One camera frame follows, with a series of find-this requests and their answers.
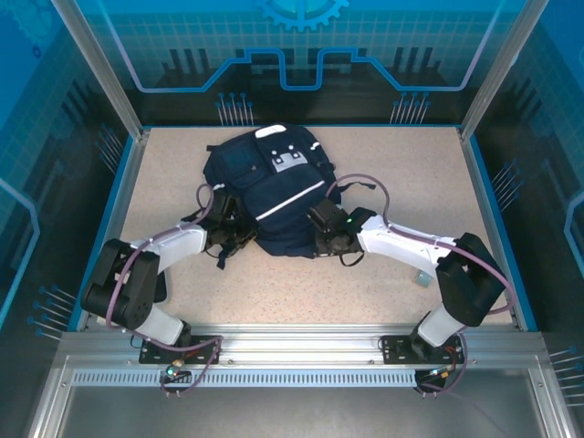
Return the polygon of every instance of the gear logo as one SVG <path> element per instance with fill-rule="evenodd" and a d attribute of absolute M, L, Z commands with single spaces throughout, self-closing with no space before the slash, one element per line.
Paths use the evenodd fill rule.
<path fill-rule="evenodd" d="M 265 18 L 274 25 L 284 25 L 286 30 L 303 32 L 307 27 L 317 30 L 318 25 L 328 26 L 329 19 L 340 16 L 340 8 L 349 6 L 348 0 L 257 0 Z"/>
<path fill-rule="evenodd" d="M 7 10 L 33 44 L 41 44 L 53 27 L 50 0 L 0 0 L 0 12 Z"/>

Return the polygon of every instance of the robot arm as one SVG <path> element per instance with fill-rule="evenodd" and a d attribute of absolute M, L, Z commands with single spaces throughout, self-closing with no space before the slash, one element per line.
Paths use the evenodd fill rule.
<path fill-rule="evenodd" d="M 190 326 L 159 308 L 155 303 L 159 274 L 187 256 L 221 245 L 227 254 L 245 246 L 255 232 L 241 214 L 239 202 L 221 190 L 214 192 L 214 203 L 200 224 L 192 225 L 196 214 L 184 218 L 173 232 L 152 242 L 140 252 L 116 300 L 111 322 L 174 347 L 188 347 Z M 105 318 L 114 287 L 130 255 L 144 240 L 125 243 L 118 239 L 106 242 L 99 254 L 81 307 Z"/>
<path fill-rule="evenodd" d="M 410 335 L 408 348 L 428 360 L 450 337 L 464 327 L 478 327 L 505 287 L 484 267 L 448 247 L 477 257 L 500 273 L 479 237 L 459 239 L 428 235 L 358 208 L 347 214 L 326 199 L 310 209 L 316 225 L 318 251 L 324 256 L 363 252 L 389 256 L 437 278 L 442 304 L 429 312 Z"/>

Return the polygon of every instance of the small metal block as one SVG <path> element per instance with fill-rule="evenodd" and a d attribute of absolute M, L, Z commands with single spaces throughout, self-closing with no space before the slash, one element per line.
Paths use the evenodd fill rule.
<path fill-rule="evenodd" d="M 428 287 L 430 285 L 430 282 L 432 281 L 432 277 L 423 271 L 418 271 L 418 274 L 416 275 L 414 281 L 418 286 Z"/>

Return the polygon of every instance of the white patch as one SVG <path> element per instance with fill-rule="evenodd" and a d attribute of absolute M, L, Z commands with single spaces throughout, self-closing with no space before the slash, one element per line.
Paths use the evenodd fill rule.
<path fill-rule="evenodd" d="M 294 152 L 293 154 L 283 153 L 279 157 L 276 157 L 274 160 L 272 160 L 272 164 L 274 164 L 276 172 L 278 173 L 291 167 L 298 166 L 299 164 L 306 163 L 308 163 L 308 160 L 300 152 Z"/>
<path fill-rule="evenodd" d="M 264 137 L 267 137 L 268 135 L 277 134 L 278 132 L 284 132 L 285 130 L 286 130 L 286 128 L 283 127 L 282 125 L 266 126 L 265 128 L 262 128 L 261 130 L 257 130 L 255 132 L 255 137 L 257 139 L 263 139 Z"/>

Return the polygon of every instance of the reflective stripe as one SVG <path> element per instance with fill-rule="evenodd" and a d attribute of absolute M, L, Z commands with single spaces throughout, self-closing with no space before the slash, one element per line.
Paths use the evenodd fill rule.
<path fill-rule="evenodd" d="M 317 188 L 320 187 L 321 185 L 323 185 L 324 183 L 325 183 L 324 181 L 317 182 L 313 186 L 308 187 L 307 189 L 303 190 L 302 192 L 297 193 L 294 196 L 292 196 L 291 198 L 286 199 L 283 203 L 279 203 L 277 206 L 269 209 L 267 212 L 260 214 L 256 218 L 256 220 L 261 221 L 262 219 L 267 218 L 270 214 L 273 214 L 273 213 L 277 212 L 278 210 L 281 210 L 282 208 L 286 207 L 289 203 L 293 203 L 296 199 L 301 198 L 302 196 L 304 196 L 307 193 L 312 192 L 313 190 L 317 190 Z"/>

